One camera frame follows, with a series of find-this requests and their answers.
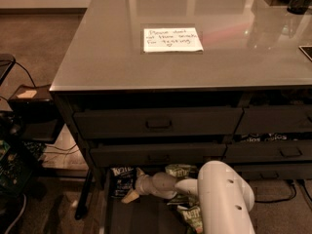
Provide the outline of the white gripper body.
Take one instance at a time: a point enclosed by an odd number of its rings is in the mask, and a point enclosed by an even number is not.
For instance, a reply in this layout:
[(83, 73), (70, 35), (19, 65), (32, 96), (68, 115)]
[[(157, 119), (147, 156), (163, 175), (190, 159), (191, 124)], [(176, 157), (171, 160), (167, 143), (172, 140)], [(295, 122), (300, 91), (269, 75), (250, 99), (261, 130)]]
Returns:
[(149, 195), (152, 188), (153, 183), (150, 175), (140, 175), (136, 179), (135, 189), (139, 195)]

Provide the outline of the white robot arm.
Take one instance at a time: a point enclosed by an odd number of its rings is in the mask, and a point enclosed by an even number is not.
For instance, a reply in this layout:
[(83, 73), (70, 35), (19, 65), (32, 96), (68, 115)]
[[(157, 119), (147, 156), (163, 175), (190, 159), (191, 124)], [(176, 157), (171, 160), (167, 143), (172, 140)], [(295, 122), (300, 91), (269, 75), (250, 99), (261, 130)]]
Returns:
[(128, 204), (141, 195), (173, 199), (177, 193), (199, 200), (204, 234), (255, 234), (250, 218), (254, 192), (230, 166), (210, 161), (196, 178), (177, 178), (163, 172), (146, 175), (136, 171), (135, 187), (122, 199)]

